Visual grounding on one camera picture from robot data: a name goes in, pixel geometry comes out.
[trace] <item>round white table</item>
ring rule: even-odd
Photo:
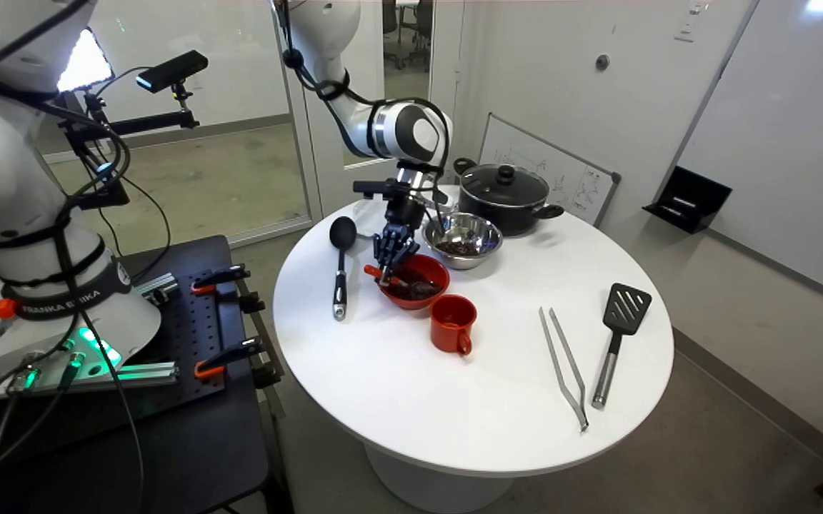
[[[473,510],[512,476],[602,454],[660,403],[675,360],[668,310],[646,272],[593,225],[570,213],[542,219],[530,234],[508,237],[486,266],[452,272],[448,294],[478,306],[473,347],[458,356],[430,344],[425,310],[395,309],[360,272],[375,262],[368,239],[346,253],[348,314],[343,323],[330,317],[336,252],[328,225],[340,213],[360,234],[382,227],[379,200],[356,200],[316,223],[276,273],[273,330],[296,383],[376,447],[376,476],[405,501]],[[610,283],[648,292],[652,306],[640,330],[622,340],[609,403],[596,412],[588,397],[609,347],[602,306]],[[540,309],[556,310],[580,366],[585,432],[560,394]],[[566,356],[556,360],[576,390]],[[429,470],[459,479],[425,479]]]

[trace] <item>red mug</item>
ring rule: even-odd
[[[478,309],[465,297],[436,297],[430,306],[430,342],[448,353],[470,350]]]

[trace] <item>pot lid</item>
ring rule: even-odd
[[[478,165],[463,192],[473,200],[499,206],[536,206],[549,197],[549,182],[513,165]]]

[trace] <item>black spatula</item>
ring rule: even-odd
[[[613,366],[618,366],[618,350],[620,350],[620,336],[636,333],[648,302],[652,302],[652,297],[646,292],[629,287],[622,283],[610,284],[609,302],[606,302],[606,317],[602,317],[602,323],[610,329],[610,342],[606,350],[600,379],[596,379],[593,394],[592,394],[593,407],[602,407],[609,399],[609,389],[610,389],[610,376],[613,376]]]

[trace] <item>black ladle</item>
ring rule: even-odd
[[[335,292],[330,292],[330,317],[335,319],[346,319],[346,309],[348,309],[348,284],[346,284],[346,252],[353,244],[356,239],[356,225],[350,217],[336,217],[328,225],[328,239],[336,249],[336,272],[335,272]]]

